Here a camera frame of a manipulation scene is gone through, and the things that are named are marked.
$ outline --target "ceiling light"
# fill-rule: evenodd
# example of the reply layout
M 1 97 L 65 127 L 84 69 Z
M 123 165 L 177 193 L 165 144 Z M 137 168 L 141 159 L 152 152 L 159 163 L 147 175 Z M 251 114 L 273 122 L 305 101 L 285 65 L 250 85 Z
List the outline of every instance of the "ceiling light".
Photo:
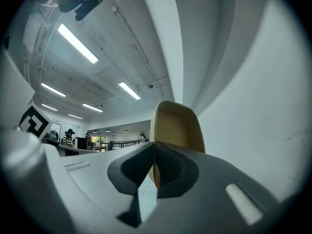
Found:
M 64 24 L 61 24 L 58 31 L 68 40 L 80 53 L 88 58 L 93 64 L 98 61 L 98 58 L 91 53 L 74 35 L 70 32 Z
M 44 86 L 44 87 L 47 88 L 47 89 L 50 89 L 50 90 L 53 91 L 54 93 L 57 93 L 57 94 L 60 95 L 60 96 L 63 96 L 63 97 L 66 96 L 66 94 L 63 94 L 63 93 L 59 92 L 58 90 L 55 90 L 54 88 L 49 87 L 47 84 L 41 83 L 41 85 Z
M 78 118 L 78 119 L 82 119 L 81 117 L 78 117 L 78 116 L 74 116 L 74 115 L 69 115 L 71 117 L 75 117 L 75 118 Z
M 119 83 L 119 86 L 126 90 L 129 94 L 131 94 L 136 99 L 141 99 L 135 92 L 132 91 L 124 82 Z
M 42 104 L 43 106 L 45 106 L 45 107 L 47 107 L 47 108 L 50 108 L 50 109 L 52 109 L 52 110 L 54 110 L 54 111 L 57 111 L 57 109 L 55 109 L 55 108 L 53 108 L 53 107 L 49 107 L 49 106 L 47 106 L 47 105 L 45 105 L 45 104 Z
M 86 103 L 84 103 L 83 106 L 88 107 L 88 108 L 91 108 L 91 109 L 93 109 L 93 110 L 95 110 L 95 111 L 98 111 L 98 112 L 103 112 L 103 110 L 97 109 L 97 108 L 95 108 L 95 107 L 91 107 L 91 106 L 87 105 Z

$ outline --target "striped shirt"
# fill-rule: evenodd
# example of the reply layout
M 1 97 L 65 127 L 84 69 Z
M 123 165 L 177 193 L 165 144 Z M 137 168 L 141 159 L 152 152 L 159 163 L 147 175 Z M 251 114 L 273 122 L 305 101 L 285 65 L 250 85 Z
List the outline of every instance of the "striped shirt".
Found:
M 62 139 L 62 144 L 67 144 L 67 145 L 70 145 L 71 143 L 73 143 L 73 140 L 72 138 L 68 138 L 66 135 L 63 137 Z

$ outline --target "person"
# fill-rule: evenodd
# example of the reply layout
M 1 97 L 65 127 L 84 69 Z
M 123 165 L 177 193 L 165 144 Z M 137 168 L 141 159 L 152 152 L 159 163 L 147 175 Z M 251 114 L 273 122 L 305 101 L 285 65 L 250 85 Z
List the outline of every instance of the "person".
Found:
M 69 146 L 73 147 L 73 140 L 72 140 L 72 135 L 73 135 L 73 129 L 68 129 L 68 131 L 65 132 L 65 136 L 62 139 L 62 145 L 63 146 Z

